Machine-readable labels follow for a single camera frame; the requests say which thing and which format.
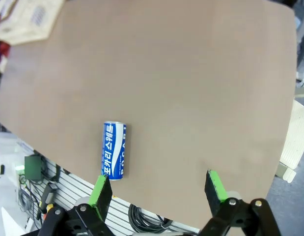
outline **table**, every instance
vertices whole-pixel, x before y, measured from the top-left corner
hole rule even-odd
[[[295,32],[293,11],[267,1],[69,1],[47,41],[12,48],[0,122],[91,183],[104,121],[126,123],[113,193],[201,228],[208,168],[247,202],[267,194],[293,102]]]

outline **green tape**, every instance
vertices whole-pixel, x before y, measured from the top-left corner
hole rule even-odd
[[[223,203],[228,198],[228,196],[223,184],[221,183],[221,179],[216,171],[209,170],[209,175],[213,182],[217,197],[219,201]]]
[[[100,217],[100,219],[102,220],[102,217],[98,211],[98,208],[97,208],[97,201],[99,199],[99,195],[101,194],[102,192],[102,189],[104,187],[104,184],[105,184],[105,181],[107,180],[106,176],[98,176],[98,179],[96,181],[96,184],[94,186],[94,189],[91,193],[91,196],[89,197],[89,200],[88,200],[88,204],[95,208],[96,209],[96,212],[98,214],[98,216]]]

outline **can label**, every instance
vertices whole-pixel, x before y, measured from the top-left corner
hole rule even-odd
[[[102,175],[110,180],[122,179],[126,124],[107,121],[103,129]]]

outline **blue beverage can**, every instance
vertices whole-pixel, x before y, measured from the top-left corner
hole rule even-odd
[[[102,175],[110,180],[123,177],[127,125],[106,121],[103,129]]]

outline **metal screw head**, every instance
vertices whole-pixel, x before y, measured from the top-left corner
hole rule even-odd
[[[230,199],[229,204],[232,205],[232,206],[236,205],[236,200],[235,199]]]
[[[85,206],[80,207],[80,211],[86,211],[86,207]]]
[[[256,205],[257,207],[260,207],[260,206],[262,206],[262,202],[261,202],[260,200],[258,200],[258,201],[255,202],[255,205]]]

